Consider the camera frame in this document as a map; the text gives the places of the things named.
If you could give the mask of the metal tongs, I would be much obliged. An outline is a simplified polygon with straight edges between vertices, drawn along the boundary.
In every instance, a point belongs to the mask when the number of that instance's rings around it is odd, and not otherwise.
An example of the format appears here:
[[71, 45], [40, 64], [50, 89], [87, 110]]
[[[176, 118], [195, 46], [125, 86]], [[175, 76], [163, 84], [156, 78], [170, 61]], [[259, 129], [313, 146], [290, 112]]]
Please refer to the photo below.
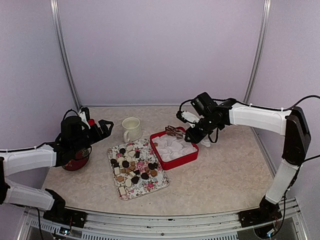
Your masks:
[[183, 130], [178, 129], [177, 127], [173, 127], [171, 125], [165, 127], [165, 133], [168, 136], [176, 137], [177, 139], [185, 138], [185, 132]]

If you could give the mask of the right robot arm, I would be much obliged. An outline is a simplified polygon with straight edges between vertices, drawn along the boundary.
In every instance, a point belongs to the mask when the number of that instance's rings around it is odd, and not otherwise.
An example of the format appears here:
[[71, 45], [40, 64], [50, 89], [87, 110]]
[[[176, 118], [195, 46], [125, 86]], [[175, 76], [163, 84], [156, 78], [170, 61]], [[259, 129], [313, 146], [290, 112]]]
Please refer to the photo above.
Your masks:
[[204, 138], [214, 143], [211, 134], [218, 134], [227, 126], [251, 128], [255, 134], [266, 133], [276, 138], [275, 147], [259, 138], [264, 154], [272, 158], [277, 150], [278, 161], [272, 183], [257, 208], [239, 212], [243, 228], [269, 223], [285, 217], [280, 202], [285, 201], [304, 164], [311, 143], [311, 133], [304, 111], [297, 105], [289, 108], [270, 108], [238, 101], [234, 98], [218, 100], [206, 93], [189, 99], [196, 114], [179, 108], [176, 117], [189, 124], [184, 134], [186, 142], [198, 144]]

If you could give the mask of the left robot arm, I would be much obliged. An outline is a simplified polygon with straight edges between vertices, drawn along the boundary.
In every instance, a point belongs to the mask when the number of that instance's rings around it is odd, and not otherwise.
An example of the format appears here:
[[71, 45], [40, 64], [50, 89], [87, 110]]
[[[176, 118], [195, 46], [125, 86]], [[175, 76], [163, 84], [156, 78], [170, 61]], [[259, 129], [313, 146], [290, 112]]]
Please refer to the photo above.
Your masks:
[[66, 201], [54, 190], [36, 189], [8, 179], [9, 176], [39, 168], [66, 166], [69, 162], [84, 162], [90, 157], [92, 145], [108, 138], [114, 127], [112, 121], [77, 115], [61, 122], [61, 132], [53, 142], [39, 146], [1, 150], [0, 202], [43, 210], [43, 218], [70, 227], [83, 228], [87, 214], [66, 208]]

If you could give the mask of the dark round fluted chocolate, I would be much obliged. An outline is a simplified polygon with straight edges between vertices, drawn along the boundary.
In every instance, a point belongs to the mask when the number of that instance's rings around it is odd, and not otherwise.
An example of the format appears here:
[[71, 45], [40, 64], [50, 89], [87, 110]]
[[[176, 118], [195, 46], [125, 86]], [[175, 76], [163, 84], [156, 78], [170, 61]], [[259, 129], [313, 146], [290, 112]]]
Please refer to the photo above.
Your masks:
[[119, 150], [119, 152], [120, 152], [121, 154], [124, 154], [124, 153], [126, 152], [126, 149], [125, 149], [125, 148], [121, 148], [121, 149]]

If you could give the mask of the white round chocolate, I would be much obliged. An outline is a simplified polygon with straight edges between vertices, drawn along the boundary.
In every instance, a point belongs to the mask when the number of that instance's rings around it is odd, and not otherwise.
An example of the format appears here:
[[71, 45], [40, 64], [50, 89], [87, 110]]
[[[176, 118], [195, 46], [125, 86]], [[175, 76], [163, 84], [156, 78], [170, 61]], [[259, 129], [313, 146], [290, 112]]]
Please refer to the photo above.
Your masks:
[[133, 145], [128, 145], [127, 147], [126, 147], [126, 151], [127, 152], [130, 152], [130, 151], [132, 151], [133, 150]]

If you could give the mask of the dark square chocolate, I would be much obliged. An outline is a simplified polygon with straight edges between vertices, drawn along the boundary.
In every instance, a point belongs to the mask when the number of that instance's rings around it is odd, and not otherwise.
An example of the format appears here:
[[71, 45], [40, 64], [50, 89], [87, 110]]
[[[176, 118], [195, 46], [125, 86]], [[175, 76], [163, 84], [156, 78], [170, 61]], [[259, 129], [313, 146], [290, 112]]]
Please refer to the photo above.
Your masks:
[[136, 157], [137, 159], [140, 157], [140, 152], [139, 152], [139, 151], [137, 151], [137, 152], [135, 153], [135, 157]]

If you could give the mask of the white rectangular chocolate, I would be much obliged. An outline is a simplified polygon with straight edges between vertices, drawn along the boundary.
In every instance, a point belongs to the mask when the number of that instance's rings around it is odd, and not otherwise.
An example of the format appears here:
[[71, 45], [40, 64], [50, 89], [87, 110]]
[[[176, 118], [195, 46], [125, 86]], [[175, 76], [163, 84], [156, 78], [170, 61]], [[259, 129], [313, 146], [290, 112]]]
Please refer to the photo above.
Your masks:
[[120, 186], [118, 190], [119, 190], [120, 196], [125, 196], [127, 194], [124, 186]]

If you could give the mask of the white ribbed ceramic mug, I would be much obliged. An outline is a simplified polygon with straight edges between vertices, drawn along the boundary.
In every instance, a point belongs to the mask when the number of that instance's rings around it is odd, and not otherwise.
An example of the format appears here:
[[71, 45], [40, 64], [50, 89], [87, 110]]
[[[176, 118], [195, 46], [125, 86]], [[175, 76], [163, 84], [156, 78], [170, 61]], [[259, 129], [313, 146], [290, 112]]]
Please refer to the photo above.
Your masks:
[[136, 117], [128, 117], [122, 121], [122, 127], [124, 128], [123, 141], [125, 143], [136, 141], [143, 135], [141, 122]]

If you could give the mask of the red box with paper cups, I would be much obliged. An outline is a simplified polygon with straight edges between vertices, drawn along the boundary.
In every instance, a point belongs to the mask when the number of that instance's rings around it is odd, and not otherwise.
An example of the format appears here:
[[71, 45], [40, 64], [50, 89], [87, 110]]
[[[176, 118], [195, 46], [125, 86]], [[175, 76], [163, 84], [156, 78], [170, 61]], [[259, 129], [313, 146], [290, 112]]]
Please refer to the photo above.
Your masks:
[[[176, 128], [185, 133], [183, 127]], [[165, 131], [152, 134], [150, 144], [165, 171], [195, 161], [199, 154], [199, 147], [196, 144], [169, 136]]]

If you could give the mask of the red floral vase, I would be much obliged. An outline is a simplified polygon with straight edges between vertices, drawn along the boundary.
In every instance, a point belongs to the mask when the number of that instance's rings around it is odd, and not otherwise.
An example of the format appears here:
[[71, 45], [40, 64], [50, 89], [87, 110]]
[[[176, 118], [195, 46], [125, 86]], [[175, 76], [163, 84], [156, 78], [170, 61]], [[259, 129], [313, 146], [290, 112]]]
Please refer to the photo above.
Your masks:
[[76, 153], [75, 159], [70, 160], [67, 164], [63, 165], [62, 168], [69, 172], [80, 170], [89, 161], [90, 154], [91, 151], [84, 148]]

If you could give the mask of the floral rectangular tray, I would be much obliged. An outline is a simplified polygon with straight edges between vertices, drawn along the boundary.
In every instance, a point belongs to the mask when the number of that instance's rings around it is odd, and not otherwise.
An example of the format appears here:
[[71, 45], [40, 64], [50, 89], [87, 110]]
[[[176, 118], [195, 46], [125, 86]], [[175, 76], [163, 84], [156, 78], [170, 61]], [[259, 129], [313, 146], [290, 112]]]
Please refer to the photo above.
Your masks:
[[[120, 149], [133, 145], [132, 151], [140, 152], [139, 158], [130, 157]], [[112, 176], [121, 200], [127, 201], [143, 195], [162, 190], [169, 185], [169, 178], [163, 170], [148, 139], [139, 139], [113, 146], [107, 151]], [[138, 176], [139, 181], [131, 187], [125, 186], [126, 179]], [[119, 187], [125, 187], [126, 195], [120, 196]]]

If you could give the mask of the aluminium front rail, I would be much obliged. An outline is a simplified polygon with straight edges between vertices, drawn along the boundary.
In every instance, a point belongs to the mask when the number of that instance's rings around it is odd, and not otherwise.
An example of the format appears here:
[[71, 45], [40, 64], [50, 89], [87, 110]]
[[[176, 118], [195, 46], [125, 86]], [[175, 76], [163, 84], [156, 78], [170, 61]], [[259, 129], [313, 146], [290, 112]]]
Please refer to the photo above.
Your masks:
[[18, 225], [16, 240], [237, 240], [256, 239], [258, 225], [243, 227], [236, 211], [222, 213], [148, 216], [86, 211], [84, 227], [72, 227], [63, 235], [63, 225], [39, 219], [27, 208]]

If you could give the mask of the left aluminium frame post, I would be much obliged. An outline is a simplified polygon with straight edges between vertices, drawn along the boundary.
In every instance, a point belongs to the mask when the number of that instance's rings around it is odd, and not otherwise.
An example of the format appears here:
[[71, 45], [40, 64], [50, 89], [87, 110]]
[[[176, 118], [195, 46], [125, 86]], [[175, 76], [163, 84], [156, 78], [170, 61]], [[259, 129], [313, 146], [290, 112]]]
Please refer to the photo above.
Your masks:
[[62, 23], [61, 23], [61, 18], [60, 18], [60, 12], [59, 12], [59, 4], [57, 0], [50, 0], [50, 8], [51, 8], [51, 14], [52, 14], [52, 19], [53, 19], [53, 25], [55, 29], [55, 34], [57, 37], [57, 43], [58, 43], [58, 48], [61, 56], [61, 61], [63, 65], [63, 69], [65, 72], [66, 76], [66, 81], [71, 93], [71, 97], [74, 103], [75, 108], [79, 111], [80, 108], [82, 107], [80, 97], [74, 82], [74, 78], [72, 75], [71, 67], [70, 67], [70, 62], [67, 54], [67, 48], [65, 45], [64, 41], [64, 35], [63, 35], [63, 28], [62, 28]]

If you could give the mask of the aluminium frame post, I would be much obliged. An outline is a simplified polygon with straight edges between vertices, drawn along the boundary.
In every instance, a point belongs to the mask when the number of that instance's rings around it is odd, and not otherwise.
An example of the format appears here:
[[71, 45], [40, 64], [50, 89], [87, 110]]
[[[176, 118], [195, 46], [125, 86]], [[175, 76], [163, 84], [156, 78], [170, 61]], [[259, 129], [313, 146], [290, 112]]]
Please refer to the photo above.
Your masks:
[[59, 12], [59, 4], [57, 0], [50, 0], [50, 8], [51, 8], [51, 14], [52, 14], [52, 19], [53, 19], [53, 25], [55, 29], [55, 34], [57, 37], [57, 43], [58, 43], [58, 48], [61, 56], [61, 61], [63, 65], [63, 69], [65, 72], [66, 76], [66, 81], [71, 93], [71, 97], [74, 103], [75, 108], [79, 111], [80, 108], [82, 107], [80, 97], [74, 82], [74, 78], [72, 75], [71, 67], [70, 67], [70, 62], [67, 54], [67, 48], [65, 45], [64, 41], [64, 35], [63, 35], [63, 28], [62, 28], [62, 23], [61, 23], [61, 18], [60, 18], [60, 12]]
[[262, 9], [262, 15], [261, 15], [261, 20], [260, 20], [260, 27], [259, 27], [259, 32], [258, 32], [257, 44], [256, 44], [256, 48], [255, 48], [253, 63], [252, 63], [252, 67], [250, 70], [246, 91], [245, 91], [244, 98], [243, 98], [243, 102], [245, 102], [245, 103], [248, 103], [250, 101], [251, 96], [254, 91], [256, 78], [257, 78], [257, 74], [259, 71], [261, 58], [263, 55], [265, 39], [266, 39], [267, 31], [268, 31], [268, 24], [269, 24], [269, 19], [270, 19], [271, 7], [272, 7], [271, 0], [264, 0], [263, 1], [263, 9]]

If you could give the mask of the right aluminium frame post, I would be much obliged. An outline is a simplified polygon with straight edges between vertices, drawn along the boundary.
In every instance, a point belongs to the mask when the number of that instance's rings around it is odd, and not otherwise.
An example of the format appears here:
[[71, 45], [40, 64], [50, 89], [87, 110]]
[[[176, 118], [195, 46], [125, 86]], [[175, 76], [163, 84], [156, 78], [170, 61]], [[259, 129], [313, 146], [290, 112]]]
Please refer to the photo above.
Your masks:
[[256, 44], [256, 48], [255, 48], [253, 63], [252, 63], [252, 67], [250, 70], [246, 91], [245, 91], [244, 98], [243, 98], [243, 102], [245, 102], [245, 103], [248, 103], [250, 101], [251, 96], [254, 91], [256, 78], [257, 78], [257, 74], [259, 71], [261, 58], [263, 55], [265, 39], [266, 39], [267, 31], [268, 31], [268, 24], [269, 24], [269, 19], [270, 19], [271, 7], [272, 7], [271, 0], [264, 0], [263, 1], [263, 9], [262, 9], [262, 15], [261, 15], [261, 20], [260, 20], [260, 27], [259, 27], [259, 32], [258, 32], [257, 44]]

